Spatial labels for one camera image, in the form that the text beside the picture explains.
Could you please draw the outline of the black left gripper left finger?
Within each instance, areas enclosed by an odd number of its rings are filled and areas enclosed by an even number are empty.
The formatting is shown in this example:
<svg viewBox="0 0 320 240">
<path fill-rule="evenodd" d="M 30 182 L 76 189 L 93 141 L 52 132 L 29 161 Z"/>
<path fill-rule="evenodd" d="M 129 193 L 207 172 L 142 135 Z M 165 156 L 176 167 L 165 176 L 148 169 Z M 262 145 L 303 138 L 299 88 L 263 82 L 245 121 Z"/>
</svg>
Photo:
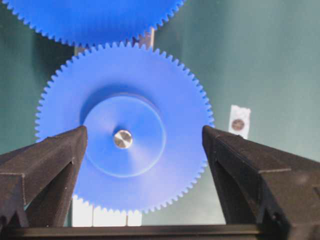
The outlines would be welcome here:
<svg viewBox="0 0 320 240">
<path fill-rule="evenodd" d="M 62 227 L 85 155 L 85 126 L 0 156 L 0 226 Z"/>
</svg>

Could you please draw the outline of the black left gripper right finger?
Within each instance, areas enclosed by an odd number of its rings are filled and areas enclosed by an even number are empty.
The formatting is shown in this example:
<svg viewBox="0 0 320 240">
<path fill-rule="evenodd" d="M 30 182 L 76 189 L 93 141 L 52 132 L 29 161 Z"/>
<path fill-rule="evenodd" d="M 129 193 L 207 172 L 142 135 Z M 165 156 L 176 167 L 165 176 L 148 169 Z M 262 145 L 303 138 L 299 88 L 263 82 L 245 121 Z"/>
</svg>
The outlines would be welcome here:
<svg viewBox="0 0 320 240">
<path fill-rule="evenodd" d="M 202 145 L 227 224 L 270 224 L 281 239 L 319 239 L 317 161 L 208 125 Z"/>
</svg>

